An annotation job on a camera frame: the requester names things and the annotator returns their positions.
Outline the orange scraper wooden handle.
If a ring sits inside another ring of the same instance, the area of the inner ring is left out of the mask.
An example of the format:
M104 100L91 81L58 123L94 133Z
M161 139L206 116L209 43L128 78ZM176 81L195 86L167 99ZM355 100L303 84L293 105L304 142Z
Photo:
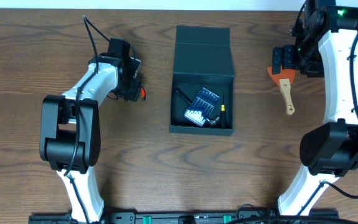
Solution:
M282 69L278 74L272 73L272 66L267 67L268 74L271 79L278 85L283 96L286 114L292 115L295 112L295 107L291 100L291 84L295 80L295 70Z

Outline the red handled pliers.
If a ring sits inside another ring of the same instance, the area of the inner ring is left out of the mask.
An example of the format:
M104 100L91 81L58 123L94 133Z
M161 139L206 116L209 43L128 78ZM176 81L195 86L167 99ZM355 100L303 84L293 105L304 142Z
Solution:
M146 98L147 98L147 94L146 94L146 91L145 91L144 87L140 88L140 93L142 95L142 100L145 101Z

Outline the dark green box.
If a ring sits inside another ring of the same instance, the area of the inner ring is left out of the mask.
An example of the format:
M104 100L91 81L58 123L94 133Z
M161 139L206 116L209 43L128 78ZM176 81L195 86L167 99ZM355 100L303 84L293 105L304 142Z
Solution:
M177 26L169 131L230 136L234 132L234 77L230 29ZM196 98L202 88L217 94L220 100L209 116L210 119L217 115L220 117L221 95L224 93L226 129L221 129L221 120L215 126L205 124L203 127L188 121L184 114L189 105L175 93L176 88L191 100Z

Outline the black yellow screwdriver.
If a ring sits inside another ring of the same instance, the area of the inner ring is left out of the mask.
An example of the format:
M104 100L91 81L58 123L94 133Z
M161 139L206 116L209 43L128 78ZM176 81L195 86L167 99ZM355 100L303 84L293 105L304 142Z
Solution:
M224 103L224 93L221 95L220 120L221 120L221 129L226 129L226 107Z

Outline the blue screwdriver bit set case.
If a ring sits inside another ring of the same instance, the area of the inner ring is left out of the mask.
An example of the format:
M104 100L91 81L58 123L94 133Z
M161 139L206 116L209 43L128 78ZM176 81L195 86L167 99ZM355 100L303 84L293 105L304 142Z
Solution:
M184 117L197 126L202 127L219 100L220 97L217 94L202 88L192 104L186 109Z

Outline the small claw hammer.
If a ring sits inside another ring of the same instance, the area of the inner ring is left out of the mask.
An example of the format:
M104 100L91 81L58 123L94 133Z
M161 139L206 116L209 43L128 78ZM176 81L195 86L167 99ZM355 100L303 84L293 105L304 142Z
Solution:
M181 91L179 88L175 89L175 93L183 99L189 106L192 104L193 100L191 100L183 91ZM209 126L215 126L220 122L220 117L217 115L214 119L208 118L205 124L208 124Z

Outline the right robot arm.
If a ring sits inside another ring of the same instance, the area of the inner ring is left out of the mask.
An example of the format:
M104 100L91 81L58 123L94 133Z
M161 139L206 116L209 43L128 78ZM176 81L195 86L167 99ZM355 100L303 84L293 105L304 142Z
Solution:
M301 167L277 200L281 216L307 216L328 187L358 168L358 7L333 0L306 0L291 29L295 43L277 47L267 69L294 113L295 73L321 77L325 112L320 127L300 143Z

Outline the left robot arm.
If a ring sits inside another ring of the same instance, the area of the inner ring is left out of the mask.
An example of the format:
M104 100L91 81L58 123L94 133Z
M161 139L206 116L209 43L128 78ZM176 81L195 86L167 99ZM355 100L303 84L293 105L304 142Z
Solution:
M111 38L107 52L88 62L75 86L61 95L47 95L42 102L40 157L65 185L71 203L69 223L106 221L94 170L101 150L99 107L110 94L116 100L144 100L137 77L140 66L130 43Z

